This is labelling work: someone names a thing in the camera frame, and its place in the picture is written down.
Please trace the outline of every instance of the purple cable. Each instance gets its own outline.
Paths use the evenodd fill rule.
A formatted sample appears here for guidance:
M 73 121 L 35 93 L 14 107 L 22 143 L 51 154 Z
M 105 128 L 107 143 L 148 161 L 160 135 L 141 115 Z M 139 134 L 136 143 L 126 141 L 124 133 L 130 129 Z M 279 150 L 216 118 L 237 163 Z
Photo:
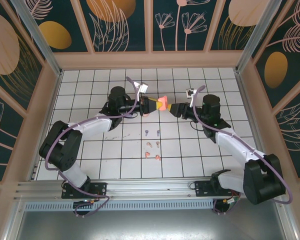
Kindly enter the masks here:
M 58 168 L 50 168 L 48 167 L 48 160 L 50 158 L 50 155 L 53 151 L 53 149 L 55 148 L 55 146 L 57 145 L 57 143 L 59 142 L 59 140 L 63 137 L 63 135 L 65 135 L 67 132 L 69 132 L 71 129 L 75 128 L 75 127 L 79 127 L 80 125 L 82 124 L 85 124 L 85 123 L 88 123 L 90 121 L 93 121 L 93 120 L 96 120 L 96 119 L 119 119 L 119 118 L 124 118 L 126 116 L 129 116 L 130 113 L 133 112 L 133 110 L 135 109 L 136 105 L 137 105 L 137 98 L 138 98 L 138 91 L 137 91 L 137 88 L 134 84 L 134 82 L 131 80 L 130 77 L 126 77 L 126 79 L 132 84 L 133 86 L 133 89 L 134 89 L 134 93 L 135 93 L 135 100 L 134 100 L 134 104 L 131 108 L 130 111 L 126 112 L 125 114 L 123 115 L 119 115 L 119 116 L 94 116 L 94 117 L 91 117 L 89 119 L 86 119 L 86 120 L 83 120 L 81 122 L 78 122 L 72 126 L 69 126 L 67 129 L 65 129 L 53 142 L 53 144 L 51 145 L 46 157 L 45 157 L 45 160 L 44 160 L 44 166 L 45 168 L 48 170 L 48 171 L 58 171 L 58 174 L 64 179 L 66 180 L 74 189 L 76 189 L 77 191 L 79 191 L 80 193 L 82 194 L 85 194 L 85 195 L 89 195 L 89 196 L 92 196 L 92 197 L 95 197 L 95 198 L 107 198 L 107 200 L 101 204 L 96 210 L 94 211 L 90 211 L 89 213 L 87 213 L 86 215 L 83 215 L 81 216 L 82 218 L 84 218 L 84 216 L 88 217 L 94 213 L 96 213 L 100 208 L 102 208 L 108 201 L 109 201 L 109 196 L 107 195 L 98 195 L 98 194 L 92 194 L 92 193 L 89 193 L 89 192 L 85 192 L 83 190 L 81 190 L 80 188 L 78 188 L 77 186 L 75 186 L 71 181 L 69 181 L 69 179 L 62 173 L 59 171 Z M 74 210 L 74 213 L 77 217 L 79 217 L 80 215 L 78 215 L 77 213 L 77 209 L 82 207 L 82 206 L 86 206 L 86 205 L 91 205 L 92 203 L 83 203 L 83 204 L 80 204 L 78 205 L 75 210 Z
M 281 177 L 281 175 L 260 155 L 258 154 L 257 152 L 255 152 L 255 150 L 250 147 L 247 143 L 245 143 L 245 141 L 243 141 L 241 138 L 239 138 L 237 135 L 235 134 L 231 134 L 227 131 L 224 131 L 224 130 L 221 130 L 221 129 L 217 129 L 217 128 L 214 128 L 212 126 L 209 126 L 205 123 L 203 123 L 199 117 L 198 117 L 198 114 L 197 114 L 197 111 L 196 111 L 196 99 L 197 99 L 197 95 L 199 92 L 201 92 L 203 89 L 205 89 L 206 86 L 205 85 L 202 85 L 201 87 L 199 87 L 199 89 L 196 91 L 194 97 L 193 97 L 193 113 L 194 113 L 194 116 L 196 118 L 196 120 L 202 125 L 204 126 L 205 128 L 208 128 L 208 129 L 211 129 L 213 131 L 216 131 L 216 132 L 220 132 L 222 134 L 226 134 L 234 139 L 236 139 L 237 141 L 239 141 L 242 145 L 244 145 L 247 149 L 249 149 L 249 151 L 255 155 L 257 158 L 259 158 L 275 175 L 276 177 L 281 181 L 281 183 L 284 185 L 285 189 L 287 190 L 288 194 L 289 194 L 289 200 L 288 201 L 280 201 L 280 200 L 275 200 L 273 199 L 276 203 L 278 204 L 290 204 L 293 200 L 293 196 L 292 196 L 292 192 L 288 186 L 288 184 L 286 183 L 286 181 Z

